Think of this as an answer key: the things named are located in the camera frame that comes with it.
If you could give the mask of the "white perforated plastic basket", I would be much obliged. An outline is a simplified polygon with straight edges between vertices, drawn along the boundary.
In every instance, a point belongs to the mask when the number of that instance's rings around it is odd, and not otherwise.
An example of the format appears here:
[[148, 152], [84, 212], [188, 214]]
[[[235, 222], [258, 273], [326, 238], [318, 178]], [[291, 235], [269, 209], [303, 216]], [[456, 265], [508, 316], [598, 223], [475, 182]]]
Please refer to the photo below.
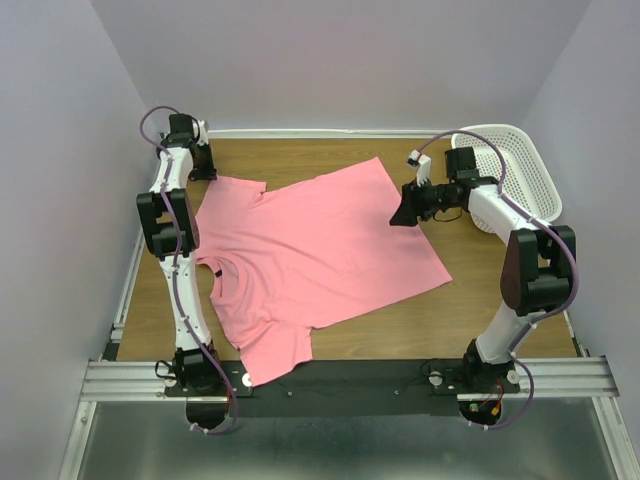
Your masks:
[[[562, 200], [531, 138], [520, 128], [508, 124], [481, 124], [466, 127], [489, 140], [506, 162], [503, 190], [536, 218], [556, 221], [562, 213]], [[502, 168], [495, 151], [470, 135], [454, 134], [453, 148], [472, 147], [482, 176], [500, 178]]]

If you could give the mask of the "pink t shirt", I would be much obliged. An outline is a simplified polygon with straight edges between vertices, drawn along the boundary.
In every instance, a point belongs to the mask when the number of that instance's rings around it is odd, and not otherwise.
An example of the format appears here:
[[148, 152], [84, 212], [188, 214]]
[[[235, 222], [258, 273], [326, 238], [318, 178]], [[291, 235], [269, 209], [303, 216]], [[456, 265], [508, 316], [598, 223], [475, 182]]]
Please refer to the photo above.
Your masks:
[[391, 224], [399, 203], [375, 158], [277, 190], [209, 184], [196, 260], [214, 273], [211, 303], [254, 385], [310, 361], [313, 330], [451, 281], [420, 228]]

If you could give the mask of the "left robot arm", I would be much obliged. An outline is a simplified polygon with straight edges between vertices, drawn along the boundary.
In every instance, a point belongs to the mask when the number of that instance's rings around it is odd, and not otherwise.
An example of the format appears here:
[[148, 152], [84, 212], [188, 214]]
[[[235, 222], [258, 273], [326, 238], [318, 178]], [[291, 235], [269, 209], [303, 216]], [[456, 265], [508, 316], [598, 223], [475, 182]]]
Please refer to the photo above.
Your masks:
[[155, 148], [159, 170], [150, 189], [136, 197], [146, 248], [159, 262], [174, 317], [175, 353], [165, 364], [169, 372], [159, 377], [177, 395], [224, 395], [227, 387], [197, 287], [200, 237], [187, 192], [190, 181], [217, 178], [208, 125], [167, 106], [169, 132], [153, 140], [145, 123], [161, 109], [152, 108], [139, 123], [141, 136]]

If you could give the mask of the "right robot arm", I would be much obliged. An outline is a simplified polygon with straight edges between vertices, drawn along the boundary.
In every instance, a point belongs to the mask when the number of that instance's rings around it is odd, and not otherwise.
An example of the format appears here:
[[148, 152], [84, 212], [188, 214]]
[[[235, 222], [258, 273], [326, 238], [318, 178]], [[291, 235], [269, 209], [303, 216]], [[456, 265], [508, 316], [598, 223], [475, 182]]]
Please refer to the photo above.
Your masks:
[[479, 391], [506, 378], [524, 340], [574, 297], [575, 233], [535, 218], [512, 201], [497, 178], [480, 174], [471, 147], [446, 151], [448, 180], [442, 184], [431, 182], [431, 160], [421, 151], [412, 151], [407, 162], [416, 177], [403, 185], [390, 225], [413, 227], [459, 208], [482, 218], [506, 246], [502, 303], [487, 329], [469, 344], [455, 376], [467, 389]]

